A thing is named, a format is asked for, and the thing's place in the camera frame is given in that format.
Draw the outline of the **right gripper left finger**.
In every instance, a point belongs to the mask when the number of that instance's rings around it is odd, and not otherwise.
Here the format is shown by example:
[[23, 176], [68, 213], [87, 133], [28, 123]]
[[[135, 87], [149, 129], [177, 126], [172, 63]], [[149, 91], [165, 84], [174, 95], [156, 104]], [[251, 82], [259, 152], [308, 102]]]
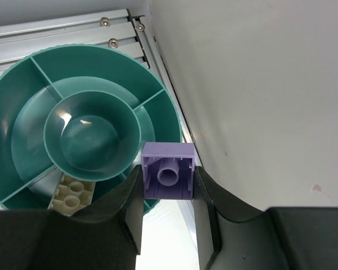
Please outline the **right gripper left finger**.
[[70, 217], [54, 210], [0, 210], [0, 269], [134, 269], [143, 215], [141, 166]]

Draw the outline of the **white lego brick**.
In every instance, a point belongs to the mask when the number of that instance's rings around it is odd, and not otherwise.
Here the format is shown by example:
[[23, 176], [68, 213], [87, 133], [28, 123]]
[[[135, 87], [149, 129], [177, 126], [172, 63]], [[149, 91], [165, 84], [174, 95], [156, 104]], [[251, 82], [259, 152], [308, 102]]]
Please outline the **white lego brick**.
[[71, 216], [91, 204], [95, 185], [95, 182], [82, 181], [63, 174], [47, 209]]

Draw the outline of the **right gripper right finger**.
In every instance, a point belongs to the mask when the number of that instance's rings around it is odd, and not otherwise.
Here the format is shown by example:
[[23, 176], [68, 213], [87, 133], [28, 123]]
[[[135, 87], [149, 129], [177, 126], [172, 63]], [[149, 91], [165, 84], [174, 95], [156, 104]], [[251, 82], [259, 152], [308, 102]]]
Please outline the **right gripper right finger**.
[[201, 269], [338, 269], [338, 208], [261, 211], [194, 171]]

